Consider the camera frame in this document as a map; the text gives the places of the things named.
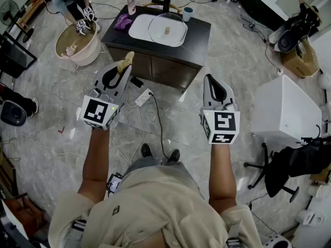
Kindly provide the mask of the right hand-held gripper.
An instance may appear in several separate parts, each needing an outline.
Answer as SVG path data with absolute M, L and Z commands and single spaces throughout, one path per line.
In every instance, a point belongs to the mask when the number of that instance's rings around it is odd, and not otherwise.
M 240 129 L 240 112 L 232 88 L 211 74 L 204 77 L 201 125 L 209 144 L 233 144 Z

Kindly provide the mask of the beige food piece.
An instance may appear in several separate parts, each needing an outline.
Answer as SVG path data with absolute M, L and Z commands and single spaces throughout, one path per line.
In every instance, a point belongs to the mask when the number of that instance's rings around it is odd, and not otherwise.
M 119 75 L 121 75 L 122 72 L 132 64 L 133 58 L 134 58 L 134 51 L 130 51 L 129 53 L 127 53 L 124 59 L 118 61 L 117 72 Z

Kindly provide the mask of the clear glass bowl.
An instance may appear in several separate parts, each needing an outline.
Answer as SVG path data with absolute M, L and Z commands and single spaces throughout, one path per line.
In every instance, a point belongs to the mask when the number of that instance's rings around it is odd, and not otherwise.
M 185 41 L 188 27 L 179 15 L 168 12 L 155 16 L 147 30 L 152 42 L 179 47 Z

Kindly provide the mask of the person's left forearm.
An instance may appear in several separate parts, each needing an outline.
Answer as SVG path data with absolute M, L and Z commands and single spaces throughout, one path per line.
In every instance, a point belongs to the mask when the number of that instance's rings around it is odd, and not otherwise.
M 102 201 L 106 194 L 109 140 L 110 130 L 92 129 L 78 193 L 94 203 Z

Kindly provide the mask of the dark vanity cabinet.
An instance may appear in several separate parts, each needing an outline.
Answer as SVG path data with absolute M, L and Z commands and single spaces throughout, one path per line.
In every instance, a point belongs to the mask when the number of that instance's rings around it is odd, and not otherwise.
M 185 91 L 205 65 L 211 24 L 192 18 L 184 43 L 176 48 L 129 36 L 111 24 L 102 42 L 114 61 L 134 51 L 133 76 Z

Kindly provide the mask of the pink toy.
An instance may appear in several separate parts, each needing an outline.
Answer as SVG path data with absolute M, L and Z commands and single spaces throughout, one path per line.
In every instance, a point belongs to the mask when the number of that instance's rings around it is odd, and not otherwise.
M 61 57 L 62 57 L 62 58 L 70 58 L 71 56 L 73 56 L 73 55 L 75 54 L 76 48 L 77 48 L 76 45 L 68 46 L 68 47 L 65 49 L 65 53 L 62 53 L 62 54 L 61 54 Z

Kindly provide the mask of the grey cup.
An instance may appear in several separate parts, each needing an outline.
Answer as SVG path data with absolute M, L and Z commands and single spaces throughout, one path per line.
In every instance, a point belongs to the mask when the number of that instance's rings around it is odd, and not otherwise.
M 183 16 L 182 16 L 183 21 L 184 22 L 188 22 L 190 20 L 190 18 L 192 17 L 193 12 L 194 12 L 194 10 L 192 8 L 190 8 L 190 7 L 184 7 L 183 8 L 183 11 L 182 11 L 182 13 L 183 13 Z

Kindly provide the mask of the cardboard box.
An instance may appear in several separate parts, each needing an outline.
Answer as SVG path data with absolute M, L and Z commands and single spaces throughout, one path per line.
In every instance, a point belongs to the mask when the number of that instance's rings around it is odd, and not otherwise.
M 301 79 L 315 75 L 320 69 L 316 52 L 307 39 L 280 56 L 282 65 Z

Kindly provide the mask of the black faucet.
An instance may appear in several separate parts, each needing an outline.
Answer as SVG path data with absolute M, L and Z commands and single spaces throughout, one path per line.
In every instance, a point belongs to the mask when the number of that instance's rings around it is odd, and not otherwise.
M 162 6 L 162 13 L 168 13 L 171 0 L 152 0 L 152 3 Z

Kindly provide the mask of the black curved counter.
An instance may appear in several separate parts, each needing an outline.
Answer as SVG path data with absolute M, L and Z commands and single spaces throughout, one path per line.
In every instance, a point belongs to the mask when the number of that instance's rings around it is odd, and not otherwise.
M 244 9 L 254 20 L 277 30 L 289 16 L 271 0 L 244 0 Z

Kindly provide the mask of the black hip device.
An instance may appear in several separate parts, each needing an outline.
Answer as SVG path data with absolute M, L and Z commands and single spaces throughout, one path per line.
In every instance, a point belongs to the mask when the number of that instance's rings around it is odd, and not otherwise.
M 120 173 L 111 174 L 110 178 L 107 181 L 107 192 L 115 193 L 119 184 L 121 183 L 124 176 L 122 176 Z

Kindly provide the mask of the black standing fan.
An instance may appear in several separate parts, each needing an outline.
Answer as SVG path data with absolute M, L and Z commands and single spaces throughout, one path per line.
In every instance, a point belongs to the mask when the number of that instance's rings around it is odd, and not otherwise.
M 24 34 L 22 42 L 26 43 L 31 38 L 34 29 L 30 28 L 28 30 L 25 30 L 22 26 L 20 26 L 20 24 L 17 23 L 16 16 L 19 13 L 20 10 L 16 2 L 14 2 L 13 0 L 4 1 L 0 6 L 0 21 L 2 24 L 8 27 L 11 25 L 17 26 Z

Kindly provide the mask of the person's beige shirt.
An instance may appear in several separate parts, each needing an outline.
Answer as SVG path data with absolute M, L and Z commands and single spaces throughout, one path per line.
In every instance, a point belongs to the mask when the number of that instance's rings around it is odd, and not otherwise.
M 149 166 L 132 171 L 97 204 L 63 192 L 48 240 L 51 248 L 132 248 L 160 237 L 170 248 L 228 248 L 231 228 L 243 248 L 262 248 L 247 206 L 219 214 L 184 172 Z

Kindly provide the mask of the white appliance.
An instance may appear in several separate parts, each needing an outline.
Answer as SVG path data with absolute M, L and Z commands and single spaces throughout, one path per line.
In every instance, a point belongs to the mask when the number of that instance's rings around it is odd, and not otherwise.
M 319 226 L 324 222 L 324 216 L 311 210 L 301 210 L 296 216 L 296 221 L 306 226 Z

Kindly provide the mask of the white and black headset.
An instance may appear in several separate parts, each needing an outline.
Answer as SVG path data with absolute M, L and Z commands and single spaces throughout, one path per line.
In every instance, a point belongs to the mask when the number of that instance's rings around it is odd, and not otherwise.
M 292 245 L 290 241 L 282 235 L 274 235 L 263 244 L 263 248 L 292 248 Z

